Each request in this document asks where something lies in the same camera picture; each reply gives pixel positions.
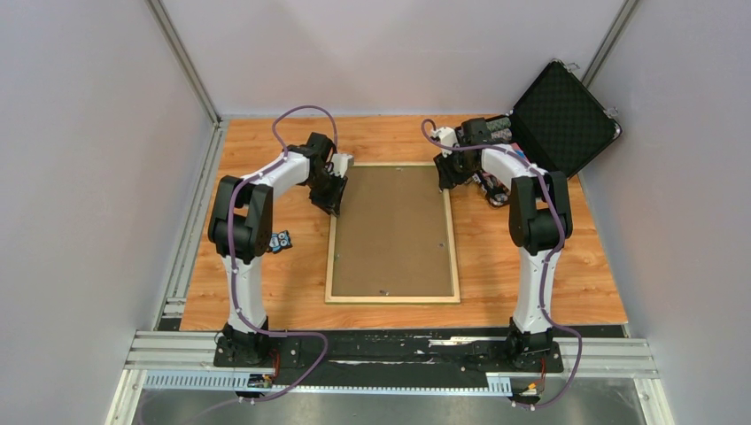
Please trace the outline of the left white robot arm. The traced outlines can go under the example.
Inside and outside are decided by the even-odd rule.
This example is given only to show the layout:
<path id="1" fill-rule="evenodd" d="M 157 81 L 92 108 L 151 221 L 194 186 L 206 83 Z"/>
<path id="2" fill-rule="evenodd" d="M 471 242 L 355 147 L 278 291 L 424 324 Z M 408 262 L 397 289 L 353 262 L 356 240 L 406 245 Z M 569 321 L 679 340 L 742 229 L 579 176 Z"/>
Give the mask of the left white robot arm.
<path id="1" fill-rule="evenodd" d="M 274 161 L 242 177 L 220 179 L 207 235 L 221 257 L 228 280 L 229 315 L 222 330 L 225 352 L 237 351 L 251 366 L 264 364 L 271 338 L 262 301 L 262 260 L 273 236 L 275 200 L 295 186 L 309 188 L 311 203 L 328 215 L 340 214 L 354 157 L 333 140 L 312 133 L 303 145 L 283 147 Z"/>

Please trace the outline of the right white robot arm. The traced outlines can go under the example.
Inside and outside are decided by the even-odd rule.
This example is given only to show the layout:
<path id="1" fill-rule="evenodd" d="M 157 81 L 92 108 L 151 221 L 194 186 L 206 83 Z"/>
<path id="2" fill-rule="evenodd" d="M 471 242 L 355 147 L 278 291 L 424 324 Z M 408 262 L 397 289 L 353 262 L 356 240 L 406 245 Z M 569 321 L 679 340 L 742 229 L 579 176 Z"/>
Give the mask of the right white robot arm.
<path id="1" fill-rule="evenodd" d="M 421 131 L 440 149 L 434 158 L 440 189 L 488 174 L 510 191 L 508 230 L 520 253 L 520 281 L 504 354 L 511 366 L 528 369 L 553 348 L 556 325 L 548 306 L 557 261 L 572 233 L 567 177 L 535 165 L 507 144 L 492 143 L 482 118 L 463 122 L 460 131 L 426 119 Z"/>

